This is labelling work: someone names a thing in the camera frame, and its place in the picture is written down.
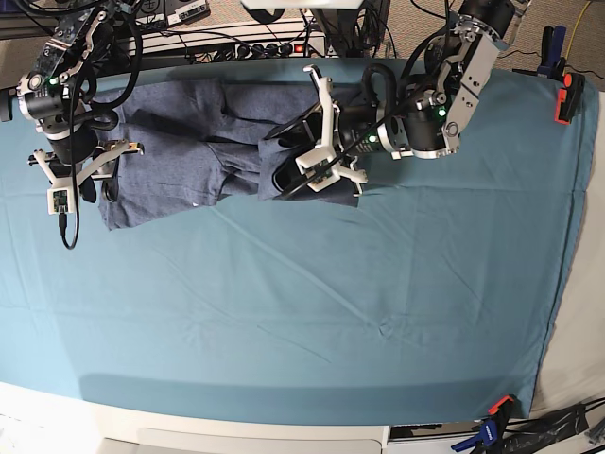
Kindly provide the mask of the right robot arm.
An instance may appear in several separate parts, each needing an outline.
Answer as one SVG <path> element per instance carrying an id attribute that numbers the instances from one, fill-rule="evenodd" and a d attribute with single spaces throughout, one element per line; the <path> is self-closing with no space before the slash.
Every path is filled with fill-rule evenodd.
<path id="1" fill-rule="evenodd" d="M 23 116 L 48 140 L 48 152 L 36 150 L 30 165 L 39 165 L 50 182 L 51 214 L 75 213 L 80 200 L 95 201 L 101 181 L 108 199 L 115 197 L 119 158 L 142 153 L 143 146 L 125 139 L 102 142 L 99 131 L 117 126 L 117 108 L 132 93 L 141 70 L 142 34 L 136 25 L 139 1 L 72 1 L 60 12 L 53 35 L 31 71 L 16 87 Z M 98 102 L 94 65 L 112 47 L 114 18 L 120 16 L 135 41 L 130 78 L 113 101 Z"/>

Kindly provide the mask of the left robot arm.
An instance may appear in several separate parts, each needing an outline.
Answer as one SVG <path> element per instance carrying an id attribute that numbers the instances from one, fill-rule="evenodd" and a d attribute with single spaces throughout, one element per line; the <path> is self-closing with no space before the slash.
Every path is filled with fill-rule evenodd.
<path id="1" fill-rule="evenodd" d="M 360 196 L 368 176 L 359 158 L 385 152 L 392 159 L 438 159 L 458 152 L 460 136 L 479 103 L 499 54 L 514 42 L 527 1 L 464 1 L 445 12 L 445 24 L 412 52 L 400 75 L 382 63 L 360 80 L 363 103 L 333 97 L 333 82 L 315 64 L 304 67 L 318 100 L 273 130 L 292 149 L 272 175 L 280 198 L 315 193 L 343 179 Z"/>

